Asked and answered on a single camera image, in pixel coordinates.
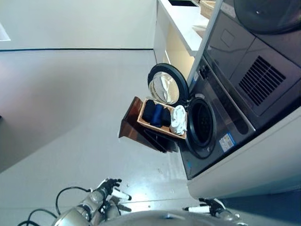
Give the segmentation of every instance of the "washing machine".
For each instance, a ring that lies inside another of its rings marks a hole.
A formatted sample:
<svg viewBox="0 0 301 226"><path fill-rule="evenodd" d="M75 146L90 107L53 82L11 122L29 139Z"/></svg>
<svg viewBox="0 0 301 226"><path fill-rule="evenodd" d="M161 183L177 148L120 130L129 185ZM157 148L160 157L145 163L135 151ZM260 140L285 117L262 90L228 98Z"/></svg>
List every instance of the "washing machine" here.
<svg viewBox="0 0 301 226"><path fill-rule="evenodd" d="M188 179L233 152L255 133L204 58L199 67L192 91L172 65L158 64L148 75L154 99L170 106L182 105L187 111L186 139L176 142Z"/></svg>
<svg viewBox="0 0 301 226"><path fill-rule="evenodd" d="M151 70L152 95L187 111L187 138L177 143L188 179L300 106L300 25L298 0L225 0L190 87L171 65Z"/></svg>

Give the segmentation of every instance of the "black cable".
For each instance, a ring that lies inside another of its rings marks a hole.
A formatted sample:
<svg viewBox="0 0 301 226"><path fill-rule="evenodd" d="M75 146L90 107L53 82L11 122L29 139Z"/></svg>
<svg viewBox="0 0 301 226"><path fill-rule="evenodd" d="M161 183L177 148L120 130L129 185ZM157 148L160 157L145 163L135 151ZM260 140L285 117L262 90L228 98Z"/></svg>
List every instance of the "black cable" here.
<svg viewBox="0 0 301 226"><path fill-rule="evenodd" d="M30 221L30 218L32 217L32 214L35 213L35 212L38 212L38 211L43 211L43 212L48 213L49 215L53 216L54 218L57 218L57 216L56 216L53 212L48 211L48 210L46 210L46 209L41 209L41 208L39 208L39 209L33 210L33 211L29 214L29 216L28 216L28 218L27 218L27 221Z"/></svg>
<svg viewBox="0 0 301 226"><path fill-rule="evenodd" d="M57 196L56 196L56 200L55 200L55 208L56 208L56 211L57 211L57 214L58 215L61 215L61 212L58 208L58 198L60 196L60 194L66 190L70 190L70 189L79 189L79 190L82 190L82 191L85 191L85 192L91 192L91 189L85 189L85 188L82 188L82 187L77 187L77 186L73 186L73 187L67 187L67 188L64 188L63 190L61 190Z"/></svg>
<svg viewBox="0 0 301 226"><path fill-rule="evenodd" d="M25 224L31 224L33 226L40 226L39 224L37 224L36 222L33 222L31 220L26 220L26 221L22 221L20 224L18 224L17 226L22 226L22 225L25 225Z"/></svg>

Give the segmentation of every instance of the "blue towel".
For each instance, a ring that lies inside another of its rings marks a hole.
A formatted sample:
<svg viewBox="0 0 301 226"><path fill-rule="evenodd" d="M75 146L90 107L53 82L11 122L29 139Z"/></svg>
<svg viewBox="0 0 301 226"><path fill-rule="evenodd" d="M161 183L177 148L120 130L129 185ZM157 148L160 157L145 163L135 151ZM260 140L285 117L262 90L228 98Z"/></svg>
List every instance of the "blue towel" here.
<svg viewBox="0 0 301 226"><path fill-rule="evenodd" d="M170 116L170 111L168 108L165 108L162 112L162 125L169 127L171 124L171 116Z"/></svg>
<svg viewBox="0 0 301 226"><path fill-rule="evenodd" d="M153 100L146 101L146 105L142 114L142 118L147 122L151 122L152 116L154 115L156 104Z"/></svg>
<svg viewBox="0 0 301 226"><path fill-rule="evenodd" d="M150 121L150 124L152 126L159 127L159 128L162 127L161 115L163 112L163 108L164 107L162 105L159 104L156 105L154 115L152 116L152 119Z"/></svg>

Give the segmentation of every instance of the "dryer vent grille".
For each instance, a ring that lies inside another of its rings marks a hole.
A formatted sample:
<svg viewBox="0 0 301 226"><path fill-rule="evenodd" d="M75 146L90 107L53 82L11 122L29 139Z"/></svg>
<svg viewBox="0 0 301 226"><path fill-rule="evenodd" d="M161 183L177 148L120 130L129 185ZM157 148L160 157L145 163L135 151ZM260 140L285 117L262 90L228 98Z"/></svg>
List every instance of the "dryer vent grille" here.
<svg viewBox="0 0 301 226"><path fill-rule="evenodd" d="M258 56L239 86L259 106L284 80L283 74Z"/></svg>

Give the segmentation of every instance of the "countertop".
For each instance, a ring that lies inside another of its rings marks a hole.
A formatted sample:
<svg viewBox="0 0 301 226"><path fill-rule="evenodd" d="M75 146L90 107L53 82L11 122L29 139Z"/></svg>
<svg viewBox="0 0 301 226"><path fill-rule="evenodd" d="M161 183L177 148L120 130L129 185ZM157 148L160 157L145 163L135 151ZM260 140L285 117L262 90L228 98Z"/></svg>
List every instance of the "countertop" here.
<svg viewBox="0 0 301 226"><path fill-rule="evenodd" d="M207 26L209 20L200 14L200 7L172 6L168 0L158 0L169 18L190 56L194 57L202 38L193 26Z"/></svg>

